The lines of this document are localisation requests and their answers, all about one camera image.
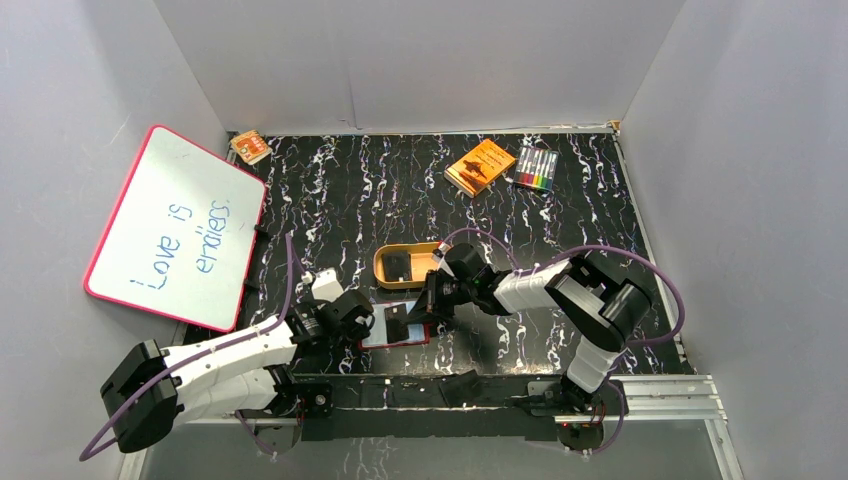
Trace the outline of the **red card holder wallet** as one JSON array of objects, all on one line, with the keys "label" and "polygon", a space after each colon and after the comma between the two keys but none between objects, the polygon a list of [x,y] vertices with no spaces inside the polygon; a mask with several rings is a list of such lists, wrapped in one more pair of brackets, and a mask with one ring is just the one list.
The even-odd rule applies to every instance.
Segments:
[{"label": "red card holder wallet", "polygon": [[375,304],[374,325],[359,347],[373,350],[428,344],[430,333],[425,325],[405,323],[414,304],[414,301]]}]

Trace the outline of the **orange oval tray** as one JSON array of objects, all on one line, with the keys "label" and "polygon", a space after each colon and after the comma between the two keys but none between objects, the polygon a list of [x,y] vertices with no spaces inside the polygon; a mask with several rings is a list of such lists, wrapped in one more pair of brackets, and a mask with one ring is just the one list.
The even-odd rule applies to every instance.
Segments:
[{"label": "orange oval tray", "polygon": [[[373,273],[378,285],[387,290],[419,289],[425,284],[428,271],[437,270],[439,262],[432,257],[432,250],[441,241],[412,244],[390,244],[377,249],[373,258]],[[411,255],[412,279],[406,282],[388,282],[384,277],[383,255],[391,251],[406,250]]]}]

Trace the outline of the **stack of black credit cards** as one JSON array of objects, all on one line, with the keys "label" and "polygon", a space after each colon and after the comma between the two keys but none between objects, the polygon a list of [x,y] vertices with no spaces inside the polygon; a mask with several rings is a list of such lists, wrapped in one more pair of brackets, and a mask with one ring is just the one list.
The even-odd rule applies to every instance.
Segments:
[{"label": "stack of black credit cards", "polygon": [[396,250],[383,255],[384,277],[388,282],[406,282],[412,279],[411,255],[406,250]]}]

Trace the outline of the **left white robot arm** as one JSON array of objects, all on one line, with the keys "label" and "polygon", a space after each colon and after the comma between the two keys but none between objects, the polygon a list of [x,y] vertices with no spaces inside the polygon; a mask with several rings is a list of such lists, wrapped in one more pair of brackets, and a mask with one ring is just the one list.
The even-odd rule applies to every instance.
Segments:
[{"label": "left white robot arm", "polygon": [[280,314],[221,337],[161,347],[141,342],[127,353],[100,388],[109,416],[86,458],[117,445],[122,453],[153,446],[184,423],[240,410],[294,411],[297,387],[275,373],[289,366],[299,345],[335,337],[359,340],[374,324],[374,308],[358,290],[334,300],[306,300]]}]

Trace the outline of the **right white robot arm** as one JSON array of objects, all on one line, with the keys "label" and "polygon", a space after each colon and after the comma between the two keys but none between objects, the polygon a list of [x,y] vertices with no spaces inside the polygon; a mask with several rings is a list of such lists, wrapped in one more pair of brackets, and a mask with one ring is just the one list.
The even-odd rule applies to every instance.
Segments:
[{"label": "right white robot arm", "polygon": [[601,403],[601,386],[652,300],[596,249],[525,273],[498,270],[474,246],[458,243],[440,254],[437,269],[426,273],[421,294],[404,322],[448,321],[456,307],[468,303],[494,316],[559,308],[581,335],[561,378],[562,397],[571,411],[587,414]]}]

